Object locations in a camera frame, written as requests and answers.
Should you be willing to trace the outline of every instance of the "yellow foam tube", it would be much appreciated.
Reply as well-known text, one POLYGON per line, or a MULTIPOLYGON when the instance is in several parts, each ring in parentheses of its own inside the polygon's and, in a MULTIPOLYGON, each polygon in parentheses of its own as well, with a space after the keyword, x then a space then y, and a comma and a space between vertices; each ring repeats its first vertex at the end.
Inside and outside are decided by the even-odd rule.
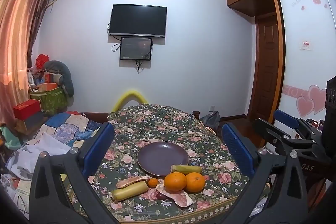
POLYGON ((140 104, 148 104, 147 100, 136 90, 129 90, 126 91, 118 100, 118 102, 115 104, 115 106, 112 108, 111 112, 116 112, 121 109, 123 102, 131 97, 134 96, 138 99, 138 102, 140 104))

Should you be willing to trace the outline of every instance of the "blue gripper pad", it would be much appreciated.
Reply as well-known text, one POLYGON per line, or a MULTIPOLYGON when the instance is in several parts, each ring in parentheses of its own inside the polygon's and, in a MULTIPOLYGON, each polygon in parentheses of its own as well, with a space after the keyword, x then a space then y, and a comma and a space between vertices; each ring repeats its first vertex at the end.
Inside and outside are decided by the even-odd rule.
POLYGON ((80 149, 79 163, 85 178, 93 176, 114 139, 114 127, 105 122, 94 137, 88 138, 80 149))
POLYGON ((241 173, 251 179, 258 164, 257 148, 230 122, 223 125, 222 137, 241 173))
POLYGON ((279 109, 274 111, 273 117, 275 120, 285 124, 286 126, 290 128, 298 128, 299 122, 297 121, 297 118, 294 118, 293 116, 287 114, 286 112, 283 112, 279 109))

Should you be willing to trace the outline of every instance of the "meat slice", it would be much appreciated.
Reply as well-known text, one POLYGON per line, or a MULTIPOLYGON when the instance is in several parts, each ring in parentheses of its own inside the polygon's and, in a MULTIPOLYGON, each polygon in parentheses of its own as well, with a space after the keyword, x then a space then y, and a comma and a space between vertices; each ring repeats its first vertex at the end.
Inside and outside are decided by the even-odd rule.
POLYGON ((142 181, 142 180, 149 180, 151 177, 150 176, 144 176, 144 177, 131 177, 131 178, 128 178, 128 179, 123 179, 123 180, 119 180, 117 182, 117 188, 124 188, 128 185, 131 185, 133 183, 136 183, 136 182, 139 182, 139 181, 142 181))
POLYGON ((180 207, 188 207, 194 203, 191 197, 184 190, 170 191, 170 190, 167 190, 163 184, 158 184, 156 186, 156 190, 159 193, 169 198, 172 198, 175 201, 175 203, 179 205, 180 207))

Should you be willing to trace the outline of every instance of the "red plastic bag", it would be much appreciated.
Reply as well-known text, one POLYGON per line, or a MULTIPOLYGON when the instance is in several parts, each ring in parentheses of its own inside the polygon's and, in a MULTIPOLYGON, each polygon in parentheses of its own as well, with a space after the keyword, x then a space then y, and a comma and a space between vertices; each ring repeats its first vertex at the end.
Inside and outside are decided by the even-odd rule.
POLYGON ((37 69, 42 69, 44 63, 48 61, 49 61, 49 56, 40 54, 36 59, 35 66, 37 69))

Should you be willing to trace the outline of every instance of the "wooden floor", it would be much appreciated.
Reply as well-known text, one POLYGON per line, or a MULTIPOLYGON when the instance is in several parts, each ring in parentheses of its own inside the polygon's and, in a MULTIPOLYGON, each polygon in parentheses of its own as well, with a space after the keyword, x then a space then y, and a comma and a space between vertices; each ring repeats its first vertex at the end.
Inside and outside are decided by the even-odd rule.
POLYGON ((263 143, 262 143, 263 139, 258 134, 256 134, 256 132, 253 130, 252 123, 249 120, 242 118, 242 119, 235 119, 235 120, 220 122, 219 128, 221 129, 222 126, 226 124, 227 122, 232 122, 235 125, 235 127, 239 130, 239 132, 244 137, 249 138, 257 148, 263 146, 263 143))

